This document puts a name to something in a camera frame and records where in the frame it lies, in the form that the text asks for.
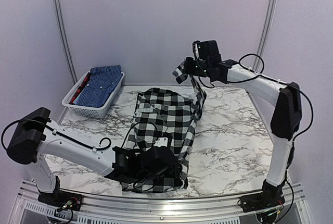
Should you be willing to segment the black white checked shirt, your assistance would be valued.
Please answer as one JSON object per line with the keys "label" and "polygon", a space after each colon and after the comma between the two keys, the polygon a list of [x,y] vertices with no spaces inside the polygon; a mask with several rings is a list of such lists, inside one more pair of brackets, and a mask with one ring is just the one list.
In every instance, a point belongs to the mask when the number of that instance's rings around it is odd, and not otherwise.
{"label": "black white checked shirt", "polygon": [[185,63],[182,62],[172,74],[179,84],[190,79],[195,97],[187,98],[172,90],[161,88],[139,92],[132,124],[122,144],[127,150],[147,151],[156,145],[158,138],[171,137],[170,151],[178,161],[177,168],[180,174],[122,183],[124,192],[164,193],[188,187],[189,154],[207,94],[194,76],[184,72],[184,68]]}

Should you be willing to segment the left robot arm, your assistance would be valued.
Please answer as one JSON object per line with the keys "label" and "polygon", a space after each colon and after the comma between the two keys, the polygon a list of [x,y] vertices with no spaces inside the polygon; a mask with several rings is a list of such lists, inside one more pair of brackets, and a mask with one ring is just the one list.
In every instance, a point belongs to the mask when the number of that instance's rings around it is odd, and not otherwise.
{"label": "left robot arm", "polygon": [[62,129],[51,120],[50,110],[41,107],[6,126],[16,129],[8,145],[3,148],[9,158],[25,165],[39,191],[38,201],[68,208],[68,203],[79,206],[82,196],[60,189],[59,178],[52,173],[44,154],[50,154],[84,166],[107,179],[133,185],[147,185],[148,190],[179,188],[181,164],[171,151],[168,136],[158,138],[158,145],[146,151],[112,146],[109,138],[99,143],[81,138]]}

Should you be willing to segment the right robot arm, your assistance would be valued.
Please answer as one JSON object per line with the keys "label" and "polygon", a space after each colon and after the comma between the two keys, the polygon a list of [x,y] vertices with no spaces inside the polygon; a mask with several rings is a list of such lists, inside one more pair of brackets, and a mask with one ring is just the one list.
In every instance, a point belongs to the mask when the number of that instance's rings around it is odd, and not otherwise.
{"label": "right robot arm", "polygon": [[273,153],[270,168],[262,185],[262,192],[256,200],[249,196],[241,200],[269,207],[281,195],[287,180],[294,156],[293,137],[299,130],[302,119],[302,106],[298,84],[285,83],[244,66],[240,60],[222,60],[217,42],[194,41],[193,57],[185,59],[184,71],[188,75],[209,78],[211,82],[219,81],[233,84],[251,92],[274,107],[270,129],[273,138]]}

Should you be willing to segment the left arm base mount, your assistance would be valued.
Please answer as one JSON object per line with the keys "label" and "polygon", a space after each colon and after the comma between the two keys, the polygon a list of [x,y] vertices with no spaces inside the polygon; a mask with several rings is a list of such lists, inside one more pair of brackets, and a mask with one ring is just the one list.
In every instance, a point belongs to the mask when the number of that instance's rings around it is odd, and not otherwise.
{"label": "left arm base mount", "polygon": [[38,201],[41,203],[45,203],[51,206],[55,206],[61,208],[67,203],[71,201],[71,209],[75,211],[79,211],[81,209],[83,195],[70,193],[66,191],[61,191],[60,193],[43,193],[41,192],[38,196]]}

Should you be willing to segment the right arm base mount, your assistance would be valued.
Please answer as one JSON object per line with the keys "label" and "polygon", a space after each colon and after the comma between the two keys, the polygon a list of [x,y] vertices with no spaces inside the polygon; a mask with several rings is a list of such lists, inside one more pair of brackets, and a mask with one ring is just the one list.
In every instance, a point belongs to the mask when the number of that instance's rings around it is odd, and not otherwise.
{"label": "right arm base mount", "polygon": [[269,194],[264,194],[263,192],[243,195],[237,202],[244,213],[282,206],[284,203],[285,198],[283,194],[272,198]]}

